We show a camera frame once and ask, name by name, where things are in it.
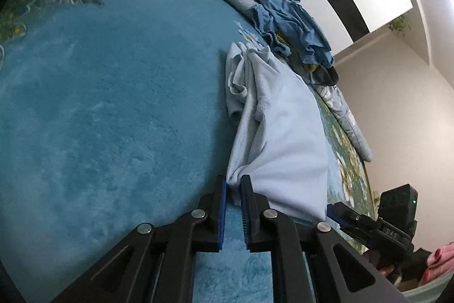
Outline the blue crumpled garment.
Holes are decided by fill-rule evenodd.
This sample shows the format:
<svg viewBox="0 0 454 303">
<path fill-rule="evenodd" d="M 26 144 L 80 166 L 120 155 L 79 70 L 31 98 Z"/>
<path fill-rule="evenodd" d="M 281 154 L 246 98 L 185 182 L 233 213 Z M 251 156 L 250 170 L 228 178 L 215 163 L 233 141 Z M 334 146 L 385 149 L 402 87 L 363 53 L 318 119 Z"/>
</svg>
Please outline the blue crumpled garment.
<svg viewBox="0 0 454 303">
<path fill-rule="evenodd" d="M 300 0 L 255 1 L 249 17 L 273 53 L 287 58 L 295 51 L 305 64 L 334 65 L 328 40 Z"/>
</svg>

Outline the yellow and black garment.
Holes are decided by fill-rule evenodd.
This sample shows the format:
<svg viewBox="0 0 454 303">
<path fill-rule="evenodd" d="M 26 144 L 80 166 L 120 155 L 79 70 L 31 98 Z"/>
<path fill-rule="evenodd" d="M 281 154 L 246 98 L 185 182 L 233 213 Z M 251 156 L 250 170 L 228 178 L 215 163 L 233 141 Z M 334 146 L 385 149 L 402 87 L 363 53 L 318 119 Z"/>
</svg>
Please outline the yellow and black garment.
<svg viewBox="0 0 454 303">
<path fill-rule="evenodd" d="M 335 68 L 332 66 L 326 68 L 320 64 L 304 64 L 299 57 L 299 54 L 294 51 L 293 47 L 283 38 L 279 32 L 277 38 L 282 44 L 290 48 L 292 52 L 289 57 L 285 58 L 289 67 L 299 75 L 306 84 L 334 86 L 339 81 L 339 76 Z"/>
</svg>

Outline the green potted plant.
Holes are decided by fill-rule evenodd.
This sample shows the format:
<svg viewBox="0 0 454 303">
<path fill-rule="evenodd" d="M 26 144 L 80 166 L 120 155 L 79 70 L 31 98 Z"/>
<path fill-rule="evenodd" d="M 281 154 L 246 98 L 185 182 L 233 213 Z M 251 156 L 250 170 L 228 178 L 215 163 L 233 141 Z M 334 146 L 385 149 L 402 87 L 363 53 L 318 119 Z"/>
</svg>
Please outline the green potted plant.
<svg viewBox="0 0 454 303">
<path fill-rule="evenodd" d="M 388 23 L 388 28 L 391 32 L 395 33 L 396 35 L 400 35 L 403 38 L 408 32 L 412 30 L 409 23 L 409 18 L 405 14 L 399 15 L 397 18 L 391 20 Z"/>
</svg>

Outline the light blue t-shirt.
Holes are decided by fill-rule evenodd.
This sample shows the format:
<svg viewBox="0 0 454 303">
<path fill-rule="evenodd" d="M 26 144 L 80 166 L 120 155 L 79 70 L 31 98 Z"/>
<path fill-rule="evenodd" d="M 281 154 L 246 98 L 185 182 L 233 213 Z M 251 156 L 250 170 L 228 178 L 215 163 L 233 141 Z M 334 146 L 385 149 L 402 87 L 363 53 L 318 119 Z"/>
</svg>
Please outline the light blue t-shirt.
<svg viewBox="0 0 454 303">
<path fill-rule="evenodd" d="M 239 204 L 242 176 L 272 208 L 323 221 L 328 149 L 313 93 L 265 47 L 233 43 L 226 57 L 226 106 L 237 125 L 226 180 Z"/>
</svg>

